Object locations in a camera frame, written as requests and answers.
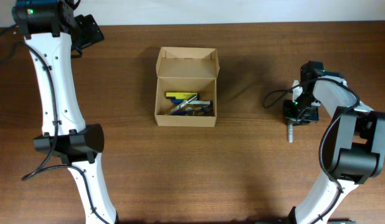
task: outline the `wooden tabletop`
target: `wooden tabletop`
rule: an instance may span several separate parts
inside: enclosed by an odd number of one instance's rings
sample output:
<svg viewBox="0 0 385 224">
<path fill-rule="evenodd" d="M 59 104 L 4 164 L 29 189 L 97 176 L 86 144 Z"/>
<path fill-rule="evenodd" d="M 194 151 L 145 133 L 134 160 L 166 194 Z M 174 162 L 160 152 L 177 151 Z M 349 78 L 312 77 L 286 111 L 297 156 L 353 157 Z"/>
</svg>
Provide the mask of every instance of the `wooden tabletop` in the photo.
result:
<svg viewBox="0 0 385 224">
<path fill-rule="evenodd" d="M 262 99 L 290 87 L 309 60 L 344 74 L 363 102 L 385 112 L 385 22 L 101 28 L 105 41 L 85 49 L 72 70 L 86 123 L 103 126 L 103 173 L 123 222 L 286 217 L 320 173 L 318 146 L 330 118 L 322 108 L 320 122 L 295 128 L 290 144 L 282 104 L 265 110 Z M 14 39 L 21 36 L 0 39 L 0 58 Z M 218 49 L 215 128 L 157 127 L 155 63 L 163 46 Z M 0 65 L 0 223 L 84 223 L 68 171 L 21 182 L 45 157 L 32 143 L 41 122 L 36 73 L 19 48 Z M 385 165 L 332 217 L 385 223 Z"/>
</svg>

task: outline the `wood grain surface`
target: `wood grain surface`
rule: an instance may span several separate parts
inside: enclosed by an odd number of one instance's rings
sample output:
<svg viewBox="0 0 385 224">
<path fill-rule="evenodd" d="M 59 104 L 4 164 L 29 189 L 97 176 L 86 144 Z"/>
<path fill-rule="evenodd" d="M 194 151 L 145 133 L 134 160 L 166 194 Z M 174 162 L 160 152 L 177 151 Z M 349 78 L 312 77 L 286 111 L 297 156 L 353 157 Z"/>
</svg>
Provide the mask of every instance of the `wood grain surface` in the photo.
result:
<svg viewBox="0 0 385 224">
<path fill-rule="evenodd" d="M 123 222 L 227 222 L 286 217 L 320 173 L 318 145 L 330 118 L 295 128 L 282 104 L 262 98 L 299 79 L 309 60 L 341 72 L 374 110 L 385 111 L 385 22 L 102 27 L 105 41 L 72 61 L 80 110 L 105 133 L 103 173 Z M 0 58 L 19 34 L 0 39 Z M 159 48 L 214 47 L 221 70 L 215 128 L 157 127 Z M 0 65 L 0 223 L 84 223 L 72 176 L 55 170 L 21 182 L 45 155 L 31 58 L 19 48 Z M 58 164 L 54 158 L 50 164 Z M 385 165 L 347 196 L 333 218 L 385 223 Z"/>
</svg>

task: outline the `box lid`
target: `box lid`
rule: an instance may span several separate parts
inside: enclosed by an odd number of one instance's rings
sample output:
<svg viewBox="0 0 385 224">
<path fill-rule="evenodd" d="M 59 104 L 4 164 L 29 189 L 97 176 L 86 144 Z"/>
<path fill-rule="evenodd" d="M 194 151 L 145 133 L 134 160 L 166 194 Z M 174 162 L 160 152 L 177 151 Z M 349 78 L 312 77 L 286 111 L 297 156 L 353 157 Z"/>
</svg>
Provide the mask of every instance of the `box lid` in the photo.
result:
<svg viewBox="0 0 385 224">
<path fill-rule="evenodd" d="M 216 49 L 162 47 L 156 63 L 158 77 L 216 79 L 219 69 Z"/>
</svg>

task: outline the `white backdrop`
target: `white backdrop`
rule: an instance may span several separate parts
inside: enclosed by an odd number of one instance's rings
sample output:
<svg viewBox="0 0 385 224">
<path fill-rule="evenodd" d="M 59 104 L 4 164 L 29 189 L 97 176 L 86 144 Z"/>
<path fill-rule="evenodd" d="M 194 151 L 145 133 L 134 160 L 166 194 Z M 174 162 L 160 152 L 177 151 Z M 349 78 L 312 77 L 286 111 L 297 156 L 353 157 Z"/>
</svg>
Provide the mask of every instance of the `white backdrop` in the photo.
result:
<svg viewBox="0 0 385 224">
<path fill-rule="evenodd" d="M 15 0 L 0 0 L 0 27 Z M 82 0 L 99 25 L 385 20 L 385 0 Z"/>
</svg>

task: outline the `yellow marker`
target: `yellow marker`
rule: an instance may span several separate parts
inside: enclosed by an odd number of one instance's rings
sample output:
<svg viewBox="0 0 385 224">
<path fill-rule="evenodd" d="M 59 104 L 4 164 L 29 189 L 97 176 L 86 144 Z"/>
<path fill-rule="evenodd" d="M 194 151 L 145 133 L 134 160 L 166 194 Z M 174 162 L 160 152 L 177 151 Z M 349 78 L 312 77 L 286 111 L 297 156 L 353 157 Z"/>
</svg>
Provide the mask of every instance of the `yellow marker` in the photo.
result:
<svg viewBox="0 0 385 224">
<path fill-rule="evenodd" d="M 194 95 L 198 95 L 198 93 L 181 93 L 181 92 L 166 92 L 166 98 L 172 100 L 186 100 Z"/>
</svg>

